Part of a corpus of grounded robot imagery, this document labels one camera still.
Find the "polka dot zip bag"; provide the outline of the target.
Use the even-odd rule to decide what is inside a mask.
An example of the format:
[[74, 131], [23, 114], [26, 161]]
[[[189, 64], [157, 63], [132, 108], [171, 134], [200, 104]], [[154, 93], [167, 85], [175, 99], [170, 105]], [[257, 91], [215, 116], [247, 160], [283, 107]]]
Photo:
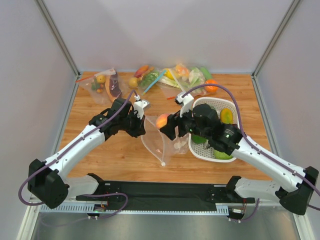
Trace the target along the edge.
[[144, 147], [156, 157], [164, 167], [171, 160], [173, 155], [186, 154], [189, 151], [189, 134], [178, 137], [178, 129], [175, 129], [176, 138], [170, 140], [166, 135], [156, 128], [156, 116], [146, 116], [141, 141]]

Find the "red apple toy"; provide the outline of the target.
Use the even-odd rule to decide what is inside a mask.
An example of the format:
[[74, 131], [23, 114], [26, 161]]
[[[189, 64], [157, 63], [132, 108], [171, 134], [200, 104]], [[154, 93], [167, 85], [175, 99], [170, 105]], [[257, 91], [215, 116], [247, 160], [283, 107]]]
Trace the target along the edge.
[[158, 130], [160, 130], [167, 124], [169, 115], [170, 114], [168, 113], [163, 113], [156, 119], [155, 126]]

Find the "green bell pepper toy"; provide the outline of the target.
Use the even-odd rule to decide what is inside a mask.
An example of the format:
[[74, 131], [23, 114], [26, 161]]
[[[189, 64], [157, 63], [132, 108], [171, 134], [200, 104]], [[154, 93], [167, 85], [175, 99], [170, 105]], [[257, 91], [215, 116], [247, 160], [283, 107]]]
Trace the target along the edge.
[[202, 137], [202, 136], [199, 136], [199, 135], [195, 135], [195, 134], [192, 134], [191, 135], [191, 140], [195, 143], [195, 144], [204, 144], [206, 143], [207, 139]]

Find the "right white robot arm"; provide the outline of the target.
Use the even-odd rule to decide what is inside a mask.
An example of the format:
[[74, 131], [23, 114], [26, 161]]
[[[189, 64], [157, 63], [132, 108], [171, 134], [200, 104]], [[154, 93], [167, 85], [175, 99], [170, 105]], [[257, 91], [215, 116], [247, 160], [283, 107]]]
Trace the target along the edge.
[[280, 203], [291, 213], [303, 216], [310, 207], [319, 171], [283, 160], [246, 136], [235, 124], [221, 122], [217, 111], [200, 104], [189, 111], [163, 114], [156, 127], [170, 140], [187, 133], [205, 138], [214, 150], [241, 159], [267, 174], [272, 180], [250, 180], [233, 176], [228, 190], [241, 198], [261, 198]]

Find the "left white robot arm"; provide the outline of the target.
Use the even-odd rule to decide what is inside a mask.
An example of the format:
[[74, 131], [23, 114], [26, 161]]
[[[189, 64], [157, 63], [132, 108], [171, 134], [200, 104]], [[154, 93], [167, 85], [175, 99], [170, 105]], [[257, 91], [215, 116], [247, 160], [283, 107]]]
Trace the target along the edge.
[[69, 178], [70, 171], [93, 149], [119, 131], [133, 138], [145, 135], [145, 110], [150, 103], [136, 98], [134, 103], [117, 98], [110, 108], [94, 116], [82, 132], [59, 152], [30, 165], [27, 189], [50, 209], [70, 197], [101, 194], [103, 180], [94, 173]]

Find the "yellow green pepper toy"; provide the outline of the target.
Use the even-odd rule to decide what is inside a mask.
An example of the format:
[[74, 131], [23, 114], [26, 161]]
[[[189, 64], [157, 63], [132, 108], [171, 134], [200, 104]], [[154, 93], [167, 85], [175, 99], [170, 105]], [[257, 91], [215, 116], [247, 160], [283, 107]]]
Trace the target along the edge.
[[233, 124], [234, 115], [229, 108], [223, 108], [220, 111], [220, 121], [224, 124]]

